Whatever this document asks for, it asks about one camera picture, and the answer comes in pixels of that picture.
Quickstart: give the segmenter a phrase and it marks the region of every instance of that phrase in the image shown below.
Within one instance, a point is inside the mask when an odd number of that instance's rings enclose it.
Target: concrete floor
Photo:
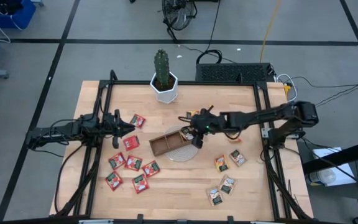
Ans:
[[[121,80],[149,80],[154,53],[160,48],[169,54],[171,70],[180,80],[195,79],[199,53],[159,41],[170,39],[162,24],[163,14],[158,12],[160,0],[137,0],[134,4],[128,0],[44,3],[26,30],[6,31],[13,44],[0,44],[0,69],[10,73],[9,79],[0,80],[0,203],[48,76],[53,76],[52,84],[37,126],[72,118],[83,80],[107,79],[110,69]],[[358,1],[346,3],[358,27]],[[191,48],[204,50],[217,4],[198,2],[197,7],[197,18],[177,32],[177,37],[189,40],[187,46]],[[213,39],[263,40],[274,7],[274,0],[223,0]],[[64,34],[72,9],[75,17],[66,29],[70,31]],[[62,37],[70,44],[61,43]],[[82,44],[72,44],[73,39],[81,39]],[[92,43],[96,39],[108,43]],[[191,44],[191,40],[204,44]],[[304,76],[315,85],[358,83],[358,39],[340,0],[282,0],[268,40],[298,41],[266,46],[264,62],[270,62],[277,73]],[[211,49],[221,50],[224,57],[235,62],[259,61],[261,45],[235,43],[240,42],[213,44]],[[54,58],[59,59],[57,64],[52,62]],[[210,56],[202,60],[215,61]],[[295,84],[298,99],[313,103],[343,90],[316,89],[299,79]],[[358,144],[358,90],[318,108],[318,113],[320,123],[307,130],[308,139],[342,148]],[[43,149],[58,154],[64,151],[63,146],[54,144]],[[60,158],[29,151],[5,220],[48,215],[61,163]],[[350,223],[358,216],[355,199],[335,196],[330,188],[309,190],[316,218]]]

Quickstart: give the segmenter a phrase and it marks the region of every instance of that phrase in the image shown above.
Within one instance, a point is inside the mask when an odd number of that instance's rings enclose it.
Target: cactus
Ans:
[[[154,67],[156,72],[157,81],[162,89],[169,88],[169,62],[168,54],[160,49],[154,57]]]

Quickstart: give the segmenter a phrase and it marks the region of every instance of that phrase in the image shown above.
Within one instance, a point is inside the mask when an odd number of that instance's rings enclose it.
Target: potted cactus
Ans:
[[[155,73],[150,86],[155,91],[157,100],[171,103],[178,96],[178,78],[169,71],[168,54],[160,49],[154,57]]]

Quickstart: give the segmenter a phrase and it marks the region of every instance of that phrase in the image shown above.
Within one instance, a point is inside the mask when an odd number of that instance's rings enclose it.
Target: white hexagonal planter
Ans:
[[[155,97],[157,98],[157,100],[159,102],[166,103],[166,104],[171,103],[178,96],[178,78],[172,72],[169,72],[169,73],[175,79],[175,83],[173,84],[173,88],[171,90],[158,91],[154,87],[153,83],[154,83],[154,80],[155,80],[155,73],[154,73],[153,78],[152,78],[152,80],[150,82],[150,86],[155,91]]]

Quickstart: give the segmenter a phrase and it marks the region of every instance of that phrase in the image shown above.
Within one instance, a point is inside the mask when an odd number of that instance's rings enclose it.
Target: wooden tabletop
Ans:
[[[83,82],[75,118],[81,114],[92,113],[97,91],[98,82]],[[287,102],[281,83],[268,83],[268,93],[271,106]],[[185,126],[177,117],[184,116],[186,111],[207,108],[210,105],[214,105],[214,114],[219,114],[220,111],[256,110],[254,93],[252,87],[248,86],[179,85],[178,98],[165,105],[155,99],[154,91],[148,85],[114,85],[109,111],[119,109],[121,118],[127,122],[135,113],[145,117],[147,121],[142,129],[136,129],[124,137],[136,134],[140,141],[140,147],[137,149],[126,152],[122,140],[119,140],[119,149],[113,149],[112,139],[104,140],[91,217],[135,219],[137,214],[144,214],[145,219],[227,220],[227,216],[232,215],[234,220],[238,221],[273,220],[267,173],[265,164],[259,157],[262,141],[258,125],[250,126],[242,132],[240,144],[229,143],[223,134],[206,136],[203,148],[187,162],[173,162],[164,155],[153,156],[150,139],[163,135],[173,126]],[[277,121],[275,124],[278,126],[282,123],[283,121]],[[294,140],[287,140],[285,145],[298,150]],[[78,146],[78,142],[70,143],[65,158]],[[235,149],[240,150],[248,161],[237,167],[229,159],[230,169],[219,173],[214,166],[214,158],[222,154],[228,155]],[[123,166],[118,168],[117,172],[124,183],[114,192],[110,189],[104,180],[112,172],[108,159],[118,152],[122,152],[125,158],[128,155],[143,158],[142,165],[157,161],[161,172],[148,178],[148,190],[136,194],[132,178],[143,174],[143,171],[136,172]],[[85,149],[81,149],[66,163],[58,193],[60,209],[78,186],[84,154]],[[286,182],[291,180],[292,195],[302,209],[309,216],[313,216],[299,155],[286,150],[281,150],[280,154]],[[212,207],[206,189],[217,186],[225,174],[237,179],[237,185],[232,195],[223,193],[223,203]],[[87,196],[86,190],[81,213],[85,212]],[[277,200],[280,214],[284,217],[279,194]]]

